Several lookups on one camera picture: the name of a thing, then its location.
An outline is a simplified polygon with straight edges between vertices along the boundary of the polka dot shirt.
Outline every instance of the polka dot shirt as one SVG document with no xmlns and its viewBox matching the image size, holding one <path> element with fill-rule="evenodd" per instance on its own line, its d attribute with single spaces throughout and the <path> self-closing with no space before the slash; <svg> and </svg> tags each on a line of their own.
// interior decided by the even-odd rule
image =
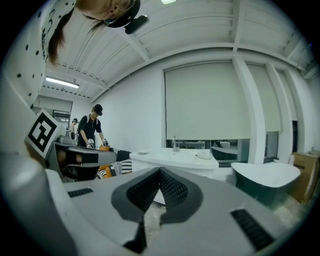
<svg viewBox="0 0 320 256">
<path fill-rule="evenodd" d="M 29 107 L 35 102 L 45 78 L 49 41 L 61 17 L 74 8 L 75 2 L 46 2 L 22 29 L 2 62 L 1 85 L 12 86 Z"/>
</svg>

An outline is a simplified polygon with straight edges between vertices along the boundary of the black t-shirt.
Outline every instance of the black t-shirt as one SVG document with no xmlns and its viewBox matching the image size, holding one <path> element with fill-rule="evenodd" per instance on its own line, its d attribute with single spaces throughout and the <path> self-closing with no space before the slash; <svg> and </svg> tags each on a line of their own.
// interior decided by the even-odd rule
<svg viewBox="0 0 320 256">
<path fill-rule="evenodd" d="M 81 118 L 78 129 L 79 129 L 79 136 L 78 136 L 78 143 L 80 144 L 85 144 L 84 139 L 82 138 L 82 135 L 80 133 L 80 130 L 84 130 L 84 133 L 86 135 L 86 138 L 89 139 L 94 139 L 95 137 L 95 131 L 97 133 L 102 133 L 101 131 L 101 123 L 98 120 L 92 121 L 89 115 L 89 120 L 87 122 L 87 116 L 85 115 L 84 117 Z"/>
</svg>

